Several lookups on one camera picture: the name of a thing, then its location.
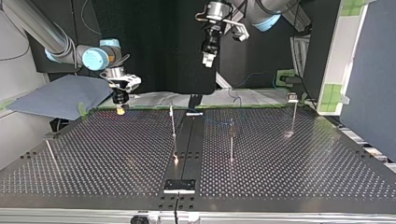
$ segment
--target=black curtain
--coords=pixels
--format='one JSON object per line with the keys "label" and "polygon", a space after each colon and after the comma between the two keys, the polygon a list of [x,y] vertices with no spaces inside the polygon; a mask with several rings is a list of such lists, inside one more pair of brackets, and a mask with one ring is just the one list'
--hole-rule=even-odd
{"label": "black curtain", "polygon": [[102,38],[120,40],[125,67],[142,78],[139,92],[210,94],[216,67],[202,65],[203,24],[194,15],[206,0],[93,0]]}

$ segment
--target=perforated table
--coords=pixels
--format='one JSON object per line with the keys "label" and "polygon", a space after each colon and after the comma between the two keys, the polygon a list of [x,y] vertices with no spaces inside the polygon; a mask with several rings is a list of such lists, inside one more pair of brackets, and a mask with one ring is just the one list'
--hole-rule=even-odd
{"label": "perforated table", "polygon": [[[309,108],[96,111],[0,173],[0,207],[396,215],[396,176]],[[230,125],[235,124],[233,161]],[[163,193],[192,179],[195,193]]]}

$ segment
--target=metal rod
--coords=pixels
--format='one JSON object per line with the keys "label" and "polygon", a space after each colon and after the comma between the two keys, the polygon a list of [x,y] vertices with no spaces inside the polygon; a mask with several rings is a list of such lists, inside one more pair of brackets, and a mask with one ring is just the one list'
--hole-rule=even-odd
{"label": "metal rod", "polygon": [[173,103],[170,104],[169,107],[169,116],[171,117],[172,120],[172,137],[174,140],[174,156],[177,154],[177,135],[176,135],[176,126],[175,126],[175,115],[174,115],[174,110],[173,110]]}
{"label": "metal rod", "polygon": [[66,47],[63,33],[29,0],[4,0],[6,12],[19,20],[21,27],[51,53],[62,53]]}
{"label": "metal rod", "polygon": [[53,160],[56,160],[55,154],[53,154],[52,147],[50,146],[50,140],[46,140],[46,143],[47,143],[47,147],[49,149],[50,156],[52,157]]}
{"label": "metal rod", "polygon": [[298,104],[298,102],[296,102],[296,103],[294,104],[293,123],[292,123],[292,125],[291,125],[291,130],[292,130],[293,132],[294,132],[294,123],[295,123],[295,121],[296,121],[297,104]]}
{"label": "metal rod", "polygon": [[235,138],[235,124],[233,119],[230,122],[230,161],[233,161],[233,139]]}

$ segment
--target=metal pin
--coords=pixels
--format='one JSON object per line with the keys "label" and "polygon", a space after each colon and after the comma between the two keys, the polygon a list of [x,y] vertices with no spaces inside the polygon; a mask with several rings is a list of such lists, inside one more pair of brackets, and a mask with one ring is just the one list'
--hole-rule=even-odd
{"label": "metal pin", "polygon": [[174,140],[174,157],[177,155],[177,135],[176,135],[176,128],[175,128],[175,117],[174,117],[174,110],[173,110],[173,103],[170,104],[169,107],[169,116],[171,117],[172,120],[172,137]]}
{"label": "metal pin", "polygon": [[50,140],[46,140],[46,143],[47,143],[47,147],[49,149],[50,156],[52,157],[53,160],[56,160],[55,154],[53,154],[52,147],[50,146]]}
{"label": "metal pin", "polygon": [[291,124],[291,131],[294,132],[294,123],[296,121],[296,113],[297,113],[297,102],[294,104],[294,113],[293,113],[293,122]]}
{"label": "metal pin", "polygon": [[288,100],[288,103],[294,103],[294,111],[293,111],[293,120],[291,122],[291,130],[289,132],[286,132],[286,136],[291,137],[294,134],[294,124],[295,124],[296,114],[297,114],[298,96],[295,92],[289,92],[287,94],[287,100]]}
{"label": "metal pin", "polygon": [[233,119],[231,119],[230,123],[230,159],[233,161],[233,139],[235,138],[235,124],[233,122]]}

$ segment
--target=metal bracket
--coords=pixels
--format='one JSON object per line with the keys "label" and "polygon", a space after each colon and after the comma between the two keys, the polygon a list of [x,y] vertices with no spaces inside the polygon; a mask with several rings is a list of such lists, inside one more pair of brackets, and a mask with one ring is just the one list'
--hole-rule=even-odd
{"label": "metal bracket", "polygon": [[188,224],[200,224],[201,218],[199,217],[199,213],[192,213],[189,215]]}
{"label": "metal bracket", "polygon": [[250,34],[248,33],[248,29],[244,23],[240,23],[237,21],[230,21],[230,20],[223,20],[223,21],[227,22],[228,24],[231,24],[233,27],[236,28],[236,32],[233,34],[234,40],[243,42],[250,37]]}
{"label": "metal bracket", "polygon": [[165,194],[194,194],[195,180],[166,180],[163,188]]}
{"label": "metal bracket", "polygon": [[216,73],[216,83],[218,83],[222,89],[231,89],[232,88],[230,83],[228,83],[227,80],[225,80],[224,77],[222,77],[221,74],[219,74],[219,72]]}
{"label": "metal bracket", "polygon": [[288,94],[286,95],[286,99],[288,103],[298,103],[298,96],[295,92],[288,92]]}

